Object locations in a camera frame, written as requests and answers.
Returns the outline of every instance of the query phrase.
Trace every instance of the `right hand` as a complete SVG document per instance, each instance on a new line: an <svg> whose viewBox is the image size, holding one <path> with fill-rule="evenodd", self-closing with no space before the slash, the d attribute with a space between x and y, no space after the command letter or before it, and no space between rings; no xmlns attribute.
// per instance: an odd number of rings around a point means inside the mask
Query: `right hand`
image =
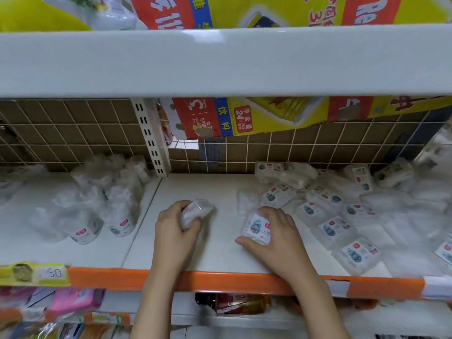
<svg viewBox="0 0 452 339"><path fill-rule="evenodd" d="M281 209L262 207L259 210L270 222L270 243L261 245L246 237L238 237L235 242L250 251L290 285L299 277L317 275L292 217Z"/></svg>

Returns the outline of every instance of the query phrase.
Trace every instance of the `forearm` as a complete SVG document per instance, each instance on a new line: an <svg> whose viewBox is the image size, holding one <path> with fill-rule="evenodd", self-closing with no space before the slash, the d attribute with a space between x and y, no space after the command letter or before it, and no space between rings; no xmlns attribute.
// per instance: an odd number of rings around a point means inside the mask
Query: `forearm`
<svg viewBox="0 0 452 339"><path fill-rule="evenodd" d="M176 277L151 269L131 339L169 339L175 281Z"/></svg>
<svg viewBox="0 0 452 339"><path fill-rule="evenodd" d="M325 280L310 267L291 283L303 310L310 339L349 339Z"/></svg>

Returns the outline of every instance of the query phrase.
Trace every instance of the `left hand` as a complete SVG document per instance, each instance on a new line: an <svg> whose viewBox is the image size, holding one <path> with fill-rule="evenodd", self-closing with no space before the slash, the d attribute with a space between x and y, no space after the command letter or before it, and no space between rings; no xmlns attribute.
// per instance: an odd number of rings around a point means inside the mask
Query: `left hand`
<svg viewBox="0 0 452 339"><path fill-rule="evenodd" d="M188 200L178 201L160 212L155 224L151 270L175 278L189 259L202 227L199 218L192 222L188 230L184 231L180 227L180 213L190 203Z"/></svg>

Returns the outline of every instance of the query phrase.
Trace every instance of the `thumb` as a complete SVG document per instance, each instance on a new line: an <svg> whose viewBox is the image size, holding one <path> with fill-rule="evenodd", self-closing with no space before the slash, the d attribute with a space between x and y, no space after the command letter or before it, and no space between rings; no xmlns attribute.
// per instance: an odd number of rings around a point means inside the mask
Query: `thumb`
<svg viewBox="0 0 452 339"><path fill-rule="evenodd" d="M266 253L265 246L246 237L238 237L235 242L243 246L247 251L250 251L257 258L263 260Z"/></svg>
<svg viewBox="0 0 452 339"><path fill-rule="evenodd" d="M193 220L190 228L188 230L184 231L184 237L187 238L190 245L195 244L196 240L198 239L199 233L201 232L201 229L202 229L201 219L197 218L197 219Z"/></svg>

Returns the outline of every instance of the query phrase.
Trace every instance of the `hand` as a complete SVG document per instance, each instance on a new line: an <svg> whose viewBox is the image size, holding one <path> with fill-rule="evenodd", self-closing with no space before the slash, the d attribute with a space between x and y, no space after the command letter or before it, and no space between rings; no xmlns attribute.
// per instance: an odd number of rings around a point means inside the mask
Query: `hand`
<svg viewBox="0 0 452 339"><path fill-rule="evenodd" d="M191 227L185 231L179 224L181 211L190 203L188 200L178 201L160 212L155 223L152 270L175 278L192 253L201 231L201 219L193 220Z"/></svg>
<svg viewBox="0 0 452 339"><path fill-rule="evenodd" d="M290 285L298 278L317 275L292 217L281 209L271 207L262 207L260 211L270 222L270 243L261 245L246 237L238 237L235 242L250 251Z"/></svg>

